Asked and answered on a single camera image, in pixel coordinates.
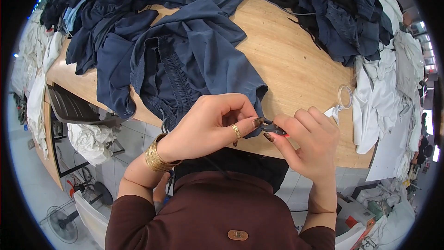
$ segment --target brown sweater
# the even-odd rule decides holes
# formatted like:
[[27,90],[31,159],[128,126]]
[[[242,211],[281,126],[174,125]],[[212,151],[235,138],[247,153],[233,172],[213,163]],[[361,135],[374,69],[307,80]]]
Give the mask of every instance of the brown sweater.
[[298,235],[286,204],[265,181],[240,173],[186,175],[155,216],[146,199],[127,195],[112,207],[106,250],[317,249],[335,247],[335,232],[314,227]]

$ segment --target white board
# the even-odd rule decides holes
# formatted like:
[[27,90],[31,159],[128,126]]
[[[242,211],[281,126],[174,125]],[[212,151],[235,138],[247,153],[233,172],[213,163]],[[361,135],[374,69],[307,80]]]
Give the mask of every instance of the white board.
[[377,181],[396,177],[407,145],[412,111],[407,112],[401,121],[397,120],[391,133],[379,140],[375,155],[365,181]]

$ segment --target wooden table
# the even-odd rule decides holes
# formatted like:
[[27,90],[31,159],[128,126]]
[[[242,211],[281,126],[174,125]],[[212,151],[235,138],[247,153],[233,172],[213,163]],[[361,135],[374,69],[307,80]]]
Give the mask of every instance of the wooden table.
[[[159,12],[157,22],[178,9],[153,6]],[[262,101],[264,114],[273,119],[278,113],[294,114],[299,108],[316,106],[322,112],[337,104],[340,86],[350,85],[352,68],[343,67],[313,43],[310,35],[287,18],[296,18],[264,0],[244,0],[230,19],[247,34],[247,39],[237,46],[257,70],[269,91]],[[52,81],[85,99],[107,109],[97,102],[97,73],[91,69],[86,74],[75,75],[75,64],[65,63],[66,40],[62,53],[47,73]],[[134,119],[160,126],[131,87],[131,97],[136,103]],[[336,166],[369,168],[374,148],[367,154],[358,154],[353,144],[352,109],[339,113],[341,140],[336,152]],[[281,153],[263,135],[242,139],[237,149],[282,158]]]

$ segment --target fingernail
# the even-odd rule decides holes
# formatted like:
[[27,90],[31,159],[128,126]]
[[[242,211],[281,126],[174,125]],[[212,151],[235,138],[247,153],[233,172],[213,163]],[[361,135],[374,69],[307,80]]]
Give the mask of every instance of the fingernail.
[[264,117],[259,117],[259,118],[254,119],[254,121],[253,121],[254,127],[260,126],[264,121],[265,121]]
[[272,143],[274,142],[274,137],[271,136],[270,134],[268,134],[268,132],[265,132],[264,136],[265,136],[265,138],[268,139],[269,142],[272,142]]

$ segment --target person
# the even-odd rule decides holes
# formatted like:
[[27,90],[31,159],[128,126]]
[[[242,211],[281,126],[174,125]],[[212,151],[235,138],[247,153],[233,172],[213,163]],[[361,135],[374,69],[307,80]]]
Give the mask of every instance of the person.
[[422,165],[426,158],[430,158],[433,154],[433,146],[427,144],[423,149],[419,148],[418,152],[415,152],[411,164]]
[[[310,107],[273,120],[297,150],[284,136],[264,133],[284,160],[226,147],[262,122],[245,95],[201,96],[173,131],[158,136],[126,169],[106,249],[334,249],[339,129]],[[313,181],[300,234],[286,203],[274,195],[288,166]],[[174,194],[156,215],[152,189],[172,167]]]

